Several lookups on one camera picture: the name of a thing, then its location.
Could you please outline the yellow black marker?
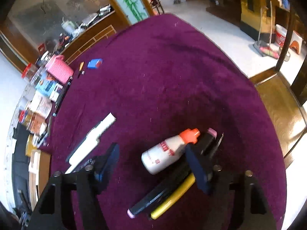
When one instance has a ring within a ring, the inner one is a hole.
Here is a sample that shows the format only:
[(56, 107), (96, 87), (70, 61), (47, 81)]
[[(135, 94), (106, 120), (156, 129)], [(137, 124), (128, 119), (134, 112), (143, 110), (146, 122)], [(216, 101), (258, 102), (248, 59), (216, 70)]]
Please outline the yellow black marker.
[(156, 220), (162, 216), (167, 210), (169, 210), (195, 183), (196, 179), (193, 173), (191, 173), (185, 181), (151, 214), (150, 217)]

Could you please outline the large clear plastic jar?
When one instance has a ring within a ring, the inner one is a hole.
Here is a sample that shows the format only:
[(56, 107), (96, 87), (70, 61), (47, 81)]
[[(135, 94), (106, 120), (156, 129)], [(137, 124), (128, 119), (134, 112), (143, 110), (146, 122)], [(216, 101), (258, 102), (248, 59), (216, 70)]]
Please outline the large clear plastic jar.
[(24, 69), (21, 77), (31, 85), (36, 85), (42, 78), (44, 67), (37, 67), (35, 64), (29, 63)]

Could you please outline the black markers bundle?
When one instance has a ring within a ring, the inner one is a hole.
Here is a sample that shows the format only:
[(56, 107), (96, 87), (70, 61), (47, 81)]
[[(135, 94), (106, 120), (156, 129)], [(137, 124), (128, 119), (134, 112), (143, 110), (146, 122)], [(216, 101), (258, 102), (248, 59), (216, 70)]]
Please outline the black markers bundle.
[(59, 97), (58, 97), (58, 99), (55, 103), (55, 109), (54, 109), (54, 112), (53, 112), (53, 117), (57, 116), (59, 109), (60, 109), (60, 107), (63, 103), (63, 100), (64, 100), (64, 98), (65, 98), (65, 96), (66, 96), (66, 94), (67, 94), (67, 92), (68, 92), (68, 90), (69, 90), (69, 88), (72, 84), (72, 81), (73, 81), (73, 77), (70, 76), (66, 85), (64, 85), (63, 89), (61, 90), (61, 93), (60, 93), (60, 95), (59, 95)]

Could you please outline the clear jar orange label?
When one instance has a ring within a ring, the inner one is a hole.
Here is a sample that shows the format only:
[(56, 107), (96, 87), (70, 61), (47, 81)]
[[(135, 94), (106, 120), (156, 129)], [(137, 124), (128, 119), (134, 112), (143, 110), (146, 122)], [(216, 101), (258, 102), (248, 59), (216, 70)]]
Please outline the clear jar orange label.
[(42, 135), (47, 128), (45, 118), (38, 113), (34, 113), (32, 111), (26, 112), (24, 125), (26, 126), (28, 131), (38, 136)]

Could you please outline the purple velvet tablecloth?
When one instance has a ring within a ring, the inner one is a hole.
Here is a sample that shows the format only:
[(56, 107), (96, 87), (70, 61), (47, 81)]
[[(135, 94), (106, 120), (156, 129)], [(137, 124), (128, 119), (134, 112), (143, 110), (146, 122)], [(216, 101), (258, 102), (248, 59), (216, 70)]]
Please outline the purple velvet tablecloth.
[(286, 171), (275, 128), (254, 85), (217, 46), (164, 14), (101, 40), (72, 67), (93, 59), (102, 64), (74, 76), (44, 151), (51, 154), (51, 172), (66, 171), (67, 156), (86, 134), (108, 114), (116, 117), (92, 152), (101, 155), (113, 142), (120, 146), (115, 172), (98, 198), (110, 229), (202, 229), (210, 201), (196, 185), (154, 221), (126, 213), (162, 179), (147, 172), (141, 154), (194, 128), (224, 134), (218, 163), (254, 173), (281, 229)]

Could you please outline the wooden chair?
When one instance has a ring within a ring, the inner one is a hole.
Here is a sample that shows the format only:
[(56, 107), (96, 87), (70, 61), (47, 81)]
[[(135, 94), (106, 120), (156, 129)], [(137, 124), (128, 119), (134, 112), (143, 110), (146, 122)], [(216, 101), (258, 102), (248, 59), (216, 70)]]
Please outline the wooden chair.
[(290, 43), (296, 19), (296, 11), (290, 5), (285, 42), (278, 49), (277, 64), (250, 78), (275, 127), (287, 168), (296, 159), (297, 145), (306, 136), (306, 109), (303, 108), (306, 104), (306, 58), (293, 83), (289, 83), (281, 72), (286, 57), (292, 58)]

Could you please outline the small white blue box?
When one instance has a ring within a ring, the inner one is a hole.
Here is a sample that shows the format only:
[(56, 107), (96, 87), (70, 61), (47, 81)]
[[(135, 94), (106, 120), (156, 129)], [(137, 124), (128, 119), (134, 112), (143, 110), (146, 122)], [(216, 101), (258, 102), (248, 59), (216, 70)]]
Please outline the small white blue box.
[(63, 89), (63, 86), (61, 84), (56, 83), (54, 88), (51, 91), (50, 100), (53, 101), (53, 102), (56, 102), (59, 95), (62, 92), (62, 89)]

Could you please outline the white glue bottle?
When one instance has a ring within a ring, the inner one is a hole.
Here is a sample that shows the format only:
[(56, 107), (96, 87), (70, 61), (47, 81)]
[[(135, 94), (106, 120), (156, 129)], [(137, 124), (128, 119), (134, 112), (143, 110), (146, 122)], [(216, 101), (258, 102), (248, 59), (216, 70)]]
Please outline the white glue bottle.
[(188, 143), (196, 143), (200, 132), (197, 128), (186, 129), (179, 135), (167, 138), (142, 153), (141, 160), (150, 174), (157, 174), (178, 161)]

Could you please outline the cardboard tray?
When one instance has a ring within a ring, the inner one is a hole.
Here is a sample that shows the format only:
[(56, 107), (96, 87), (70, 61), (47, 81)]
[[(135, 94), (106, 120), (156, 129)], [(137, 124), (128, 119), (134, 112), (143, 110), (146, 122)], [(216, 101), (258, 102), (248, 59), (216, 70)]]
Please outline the cardboard tray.
[(32, 211), (34, 210), (49, 178), (51, 155), (35, 149), (31, 152), (29, 163), (29, 196)]

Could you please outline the small orange screwdriver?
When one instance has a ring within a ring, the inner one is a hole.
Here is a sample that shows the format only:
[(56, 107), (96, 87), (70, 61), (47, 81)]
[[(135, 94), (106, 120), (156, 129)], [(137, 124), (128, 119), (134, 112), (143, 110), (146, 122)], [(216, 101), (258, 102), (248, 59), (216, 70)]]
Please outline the small orange screwdriver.
[(83, 72), (83, 67), (84, 67), (84, 61), (80, 63), (79, 68), (78, 68), (78, 78), (81, 76)]

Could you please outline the blue lighter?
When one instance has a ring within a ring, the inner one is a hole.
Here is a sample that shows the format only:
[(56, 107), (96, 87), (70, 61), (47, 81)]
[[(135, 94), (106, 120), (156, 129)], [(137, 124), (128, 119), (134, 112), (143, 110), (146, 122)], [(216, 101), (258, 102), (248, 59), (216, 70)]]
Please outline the blue lighter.
[(88, 69), (97, 69), (99, 68), (99, 66), (103, 63), (102, 59), (92, 59), (91, 61), (89, 61), (89, 63), (87, 64), (87, 68)]

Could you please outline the white pill bottle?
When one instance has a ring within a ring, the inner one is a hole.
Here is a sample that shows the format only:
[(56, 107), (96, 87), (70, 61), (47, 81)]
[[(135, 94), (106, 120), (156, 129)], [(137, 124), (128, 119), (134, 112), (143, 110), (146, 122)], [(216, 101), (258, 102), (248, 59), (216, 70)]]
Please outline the white pill bottle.
[(41, 95), (39, 92), (35, 92), (32, 101), (30, 102), (29, 109), (35, 113), (38, 113), (45, 119), (47, 119), (51, 113), (53, 107), (52, 102), (46, 96)]

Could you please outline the white marker pen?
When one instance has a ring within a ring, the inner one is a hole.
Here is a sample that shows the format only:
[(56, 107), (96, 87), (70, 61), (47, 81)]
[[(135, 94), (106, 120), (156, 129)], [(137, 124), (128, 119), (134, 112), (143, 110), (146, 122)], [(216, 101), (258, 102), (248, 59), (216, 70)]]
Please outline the white marker pen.
[(74, 148), (66, 158), (70, 167), (65, 174), (72, 173), (88, 154), (99, 144), (100, 136), (116, 121), (116, 117), (109, 113), (102, 121), (93, 127), (84, 139)]

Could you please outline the black marker pink cap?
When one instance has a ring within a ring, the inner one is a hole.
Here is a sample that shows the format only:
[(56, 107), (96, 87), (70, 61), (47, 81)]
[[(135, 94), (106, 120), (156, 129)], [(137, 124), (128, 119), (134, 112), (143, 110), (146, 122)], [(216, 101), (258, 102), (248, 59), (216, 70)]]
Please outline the black marker pink cap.
[[(213, 144), (217, 136), (217, 132), (212, 128), (209, 128), (203, 137), (198, 136), (196, 143), (189, 144), (193, 146), (200, 144), (200, 152), (203, 153), (207, 147)], [(169, 170), (169, 172), (167, 172), (165, 178), (140, 201), (127, 210), (127, 215), (130, 218), (135, 218), (137, 215), (143, 212), (149, 212), (150, 216), (150, 214), (158, 206), (160, 206), (192, 173), (188, 163), (185, 161), (184, 154), (182, 154), (178, 161), (169, 165), (169, 167), (170, 166), (172, 166), (172, 168)]]

